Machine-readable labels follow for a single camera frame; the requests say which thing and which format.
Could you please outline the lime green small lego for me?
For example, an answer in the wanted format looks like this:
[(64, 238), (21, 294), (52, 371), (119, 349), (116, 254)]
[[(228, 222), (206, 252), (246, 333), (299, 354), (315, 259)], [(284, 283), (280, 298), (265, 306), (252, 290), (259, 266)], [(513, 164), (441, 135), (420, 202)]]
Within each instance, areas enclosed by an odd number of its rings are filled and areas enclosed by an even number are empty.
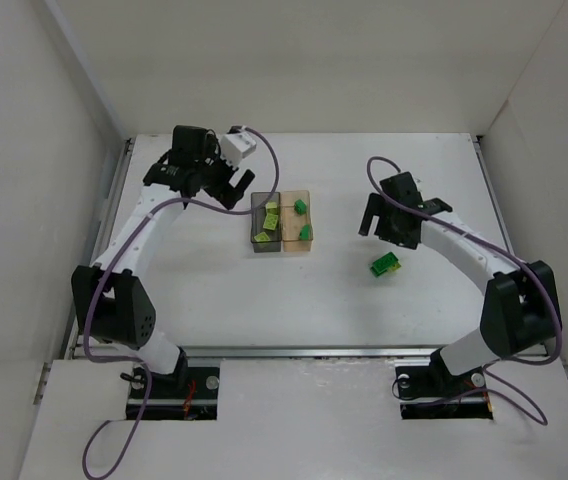
[(278, 204), (276, 202), (268, 202), (265, 205), (266, 211), (268, 213), (277, 213), (278, 212)]

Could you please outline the dark green long lego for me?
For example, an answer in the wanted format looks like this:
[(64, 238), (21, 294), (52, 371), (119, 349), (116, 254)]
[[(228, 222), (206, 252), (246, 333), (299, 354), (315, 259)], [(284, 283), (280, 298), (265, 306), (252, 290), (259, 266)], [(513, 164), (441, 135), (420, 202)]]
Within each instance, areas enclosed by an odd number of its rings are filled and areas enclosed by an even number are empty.
[(392, 252), (389, 252), (380, 258), (374, 260), (370, 264), (370, 272), (373, 274), (374, 277), (380, 277), (386, 273), (389, 273), (388, 269), (391, 264), (394, 262), (399, 262), (396, 255)]

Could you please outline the lime green 2x3 lego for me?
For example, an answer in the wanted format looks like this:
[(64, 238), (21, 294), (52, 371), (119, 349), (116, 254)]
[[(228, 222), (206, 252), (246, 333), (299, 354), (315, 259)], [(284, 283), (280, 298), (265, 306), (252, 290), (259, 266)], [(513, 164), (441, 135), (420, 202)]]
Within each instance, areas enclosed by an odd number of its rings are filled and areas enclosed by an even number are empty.
[(277, 213), (266, 213), (263, 221), (263, 229), (267, 231), (275, 231), (278, 227), (279, 215)]

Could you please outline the pale yellow-green small lego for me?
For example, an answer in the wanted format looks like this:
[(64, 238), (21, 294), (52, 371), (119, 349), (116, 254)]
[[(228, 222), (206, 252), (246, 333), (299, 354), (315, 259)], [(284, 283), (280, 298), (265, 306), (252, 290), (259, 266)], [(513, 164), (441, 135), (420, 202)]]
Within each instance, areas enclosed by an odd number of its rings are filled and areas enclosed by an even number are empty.
[(271, 241), (269, 234), (266, 233), (266, 232), (260, 232), (259, 234), (255, 235), (253, 237), (253, 240), (256, 243), (263, 243), (263, 242), (270, 242)]

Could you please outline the small dark green lego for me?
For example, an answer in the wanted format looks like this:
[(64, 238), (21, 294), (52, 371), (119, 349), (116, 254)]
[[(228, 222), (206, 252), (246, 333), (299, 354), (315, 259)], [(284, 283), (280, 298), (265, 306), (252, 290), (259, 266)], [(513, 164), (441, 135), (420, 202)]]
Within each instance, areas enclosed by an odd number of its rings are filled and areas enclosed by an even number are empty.
[(294, 207), (294, 211), (298, 215), (305, 215), (307, 213), (307, 210), (308, 210), (307, 204), (302, 199), (297, 199), (294, 202), (293, 207)]

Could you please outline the dark green square lego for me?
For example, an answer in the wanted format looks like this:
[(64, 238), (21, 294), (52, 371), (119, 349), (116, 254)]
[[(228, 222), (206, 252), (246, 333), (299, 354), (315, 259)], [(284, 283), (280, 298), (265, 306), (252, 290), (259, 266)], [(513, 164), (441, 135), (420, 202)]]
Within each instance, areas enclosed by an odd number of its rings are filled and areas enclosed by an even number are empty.
[(309, 241), (312, 239), (312, 227), (310, 224), (306, 224), (301, 228), (299, 239), (301, 241)]

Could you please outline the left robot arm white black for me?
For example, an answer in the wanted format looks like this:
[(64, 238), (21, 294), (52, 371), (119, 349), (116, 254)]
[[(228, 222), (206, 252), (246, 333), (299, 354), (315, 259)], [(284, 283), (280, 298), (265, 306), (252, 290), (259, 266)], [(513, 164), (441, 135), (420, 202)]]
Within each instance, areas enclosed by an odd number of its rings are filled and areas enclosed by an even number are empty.
[(138, 360), (151, 374), (181, 387), (188, 361), (158, 329), (156, 310), (142, 284), (163, 236), (195, 196), (205, 191), (229, 211), (255, 175), (231, 181), (239, 164), (256, 150), (253, 137), (234, 127), (218, 136), (202, 127), (177, 126), (171, 148), (151, 164), (135, 207), (107, 249), (71, 277), (80, 333), (85, 342), (112, 344), (120, 360)]

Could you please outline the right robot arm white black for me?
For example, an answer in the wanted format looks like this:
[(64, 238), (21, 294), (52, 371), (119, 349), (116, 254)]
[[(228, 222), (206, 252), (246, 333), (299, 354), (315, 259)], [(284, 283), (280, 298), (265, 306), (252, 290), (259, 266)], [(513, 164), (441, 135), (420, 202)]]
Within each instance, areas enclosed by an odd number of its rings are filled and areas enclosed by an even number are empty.
[(412, 397), (459, 393), (481, 367), (512, 359), (562, 332), (550, 266), (525, 263), (485, 240), (449, 204), (424, 199), (408, 172), (382, 180), (369, 195), (359, 233), (411, 250), (423, 245), (447, 259), (483, 295), (475, 329), (435, 350), (427, 366), (402, 372)]

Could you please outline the grey transparent container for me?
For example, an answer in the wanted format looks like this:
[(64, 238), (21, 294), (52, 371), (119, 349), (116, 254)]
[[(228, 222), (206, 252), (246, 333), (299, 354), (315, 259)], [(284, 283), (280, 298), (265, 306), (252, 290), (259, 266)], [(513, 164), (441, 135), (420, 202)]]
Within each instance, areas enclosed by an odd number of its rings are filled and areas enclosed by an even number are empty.
[(280, 229), (280, 194), (271, 197), (267, 192), (251, 194), (250, 240), (255, 253), (275, 253), (282, 248)]

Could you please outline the orange transparent container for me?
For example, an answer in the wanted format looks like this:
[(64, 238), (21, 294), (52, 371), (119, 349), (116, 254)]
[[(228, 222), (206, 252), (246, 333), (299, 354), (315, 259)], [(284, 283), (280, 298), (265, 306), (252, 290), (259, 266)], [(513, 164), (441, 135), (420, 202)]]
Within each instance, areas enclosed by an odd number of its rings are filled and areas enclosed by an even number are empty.
[[(308, 210), (305, 215), (298, 215), (294, 211), (293, 205), (297, 199), (302, 199), (307, 204)], [(300, 230), (306, 224), (312, 227), (310, 192), (308, 190), (282, 191), (280, 193), (280, 229), (285, 252), (300, 253), (311, 250), (313, 227), (311, 240), (301, 241), (299, 239)]]

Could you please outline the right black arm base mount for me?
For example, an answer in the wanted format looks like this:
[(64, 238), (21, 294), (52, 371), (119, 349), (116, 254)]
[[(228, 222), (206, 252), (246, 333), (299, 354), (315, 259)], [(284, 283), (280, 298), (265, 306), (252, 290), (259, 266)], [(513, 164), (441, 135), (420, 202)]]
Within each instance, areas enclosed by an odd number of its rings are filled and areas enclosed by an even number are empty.
[(429, 365), (398, 364), (392, 384), (403, 420), (492, 420), (481, 368), (438, 380)]

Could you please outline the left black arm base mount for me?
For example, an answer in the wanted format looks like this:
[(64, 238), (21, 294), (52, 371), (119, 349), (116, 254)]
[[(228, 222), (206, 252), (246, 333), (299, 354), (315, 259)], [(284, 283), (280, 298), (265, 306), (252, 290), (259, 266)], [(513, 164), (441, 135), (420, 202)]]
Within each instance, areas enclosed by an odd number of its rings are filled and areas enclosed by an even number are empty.
[[(127, 420), (135, 420), (146, 392), (143, 369), (135, 366), (120, 379), (129, 384), (125, 406)], [(190, 366), (181, 386), (154, 374), (143, 420), (216, 420), (220, 388), (220, 365)]]

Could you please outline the aluminium front rail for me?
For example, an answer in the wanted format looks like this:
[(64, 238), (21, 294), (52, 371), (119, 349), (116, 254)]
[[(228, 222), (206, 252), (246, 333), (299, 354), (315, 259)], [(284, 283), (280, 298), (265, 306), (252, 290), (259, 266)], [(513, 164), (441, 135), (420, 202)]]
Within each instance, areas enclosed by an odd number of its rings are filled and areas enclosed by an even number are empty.
[[(189, 358), (386, 358), (386, 357), (428, 357), (435, 350), (427, 347), (182, 347)], [(91, 352), (96, 356), (118, 355), (112, 345), (94, 345)], [(547, 353), (542, 345), (534, 346), (520, 354), (528, 357), (544, 357)], [(82, 345), (66, 349), (62, 359), (85, 358)]]

